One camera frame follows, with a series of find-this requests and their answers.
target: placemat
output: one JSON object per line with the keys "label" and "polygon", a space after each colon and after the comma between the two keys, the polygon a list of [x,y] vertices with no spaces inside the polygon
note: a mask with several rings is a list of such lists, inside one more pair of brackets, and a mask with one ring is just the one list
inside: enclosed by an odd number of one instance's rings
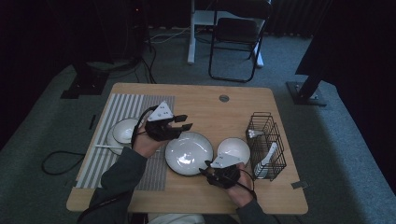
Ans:
{"label": "placemat", "polygon": [[[105,145],[109,130],[118,121],[128,118],[139,118],[147,108],[159,105],[163,101],[166,101],[169,108],[173,111],[175,96],[111,94],[102,123],[96,136],[93,137],[94,145]],[[164,150],[165,146],[159,148],[159,151],[148,159],[146,172],[135,189],[164,190],[167,170]],[[96,146],[91,148],[87,156],[88,159],[78,179],[76,188],[95,189],[101,187],[100,178],[102,174],[116,162],[119,156],[111,152],[107,147]]]}

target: wooden table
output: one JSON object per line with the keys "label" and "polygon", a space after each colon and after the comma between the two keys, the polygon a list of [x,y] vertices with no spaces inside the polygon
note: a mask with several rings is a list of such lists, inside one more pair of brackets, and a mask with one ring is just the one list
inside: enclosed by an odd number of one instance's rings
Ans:
{"label": "wooden table", "polygon": [[[301,215],[307,212],[308,206],[303,190],[293,189],[291,186],[291,183],[299,181],[299,176],[271,90],[117,83],[111,93],[175,96],[174,114],[188,115],[187,122],[193,123],[191,131],[206,136],[215,152],[219,143],[225,138],[239,137],[246,140],[245,129],[253,112],[271,112],[283,141],[287,167],[273,181],[268,179],[255,181],[259,204],[267,214]],[[219,99],[221,95],[227,95],[230,100],[223,103]],[[85,210],[93,191],[94,189],[73,188],[67,201],[67,208],[71,211]],[[129,205],[129,210],[136,213],[234,214],[234,209],[235,205],[225,192],[209,185],[204,176],[181,176],[170,169],[166,174],[165,191],[136,190]]]}

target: wire basket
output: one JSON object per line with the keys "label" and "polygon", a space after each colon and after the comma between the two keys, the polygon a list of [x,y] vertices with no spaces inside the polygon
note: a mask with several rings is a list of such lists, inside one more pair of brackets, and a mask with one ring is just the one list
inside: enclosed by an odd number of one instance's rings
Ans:
{"label": "wire basket", "polygon": [[[271,113],[254,112],[250,117],[246,136],[254,179],[274,180],[286,167],[286,161],[279,129]],[[271,159],[265,160],[270,151],[273,151]]]}

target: white ceramic plate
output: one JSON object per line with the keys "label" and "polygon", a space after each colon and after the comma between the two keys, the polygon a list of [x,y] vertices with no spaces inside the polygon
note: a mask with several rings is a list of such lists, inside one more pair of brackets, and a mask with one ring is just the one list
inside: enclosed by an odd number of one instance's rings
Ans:
{"label": "white ceramic plate", "polygon": [[169,167],[180,175],[198,175],[206,169],[205,161],[213,160],[213,147],[199,133],[185,132],[168,143],[165,159]]}
{"label": "white ceramic plate", "polygon": [[250,159],[250,148],[248,144],[240,138],[224,139],[218,147],[218,155],[220,153],[229,154],[239,158],[245,165]]}
{"label": "white ceramic plate", "polygon": [[137,122],[138,119],[123,119],[117,122],[113,129],[114,139],[122,144],[130,143]]}

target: chair leg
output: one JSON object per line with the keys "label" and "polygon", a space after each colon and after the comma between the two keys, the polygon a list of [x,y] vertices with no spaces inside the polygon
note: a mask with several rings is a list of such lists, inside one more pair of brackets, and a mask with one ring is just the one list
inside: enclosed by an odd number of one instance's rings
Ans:
{"label": "chair leg", "polygon": [[[212,34],[212,42],[210,45],[210,56],[209,56],[209,69],[208,69],[208,73],[210,75],[210,77],[212,77],[215,80],[223,80],[223,81],[233,81],[233,82],[242,82],[242,83],[247,83],[249,82],[251,79],[253,79],[254,77],[254,73],[256,71],[256,66],[257,66],[257,61],[259,59],[259,54],[260,54],[260,47],[262,45],[262,39],[259,40],[258,44],[258,49],[256,52],[256,55],[254,57],[254,64],[253,64],[253,68],[250,74],[250,78],[248,79],[238,79],[238,78],[228,78],[228,77],[215,77],[212,75],[212,62],[213,62],[213,54],[214,54],[214,47],[215,47],[215,35]],[[249,57],[248,59],[251,58],[251,56],[254,54],[254,47],[253,50],[250,51]]]}

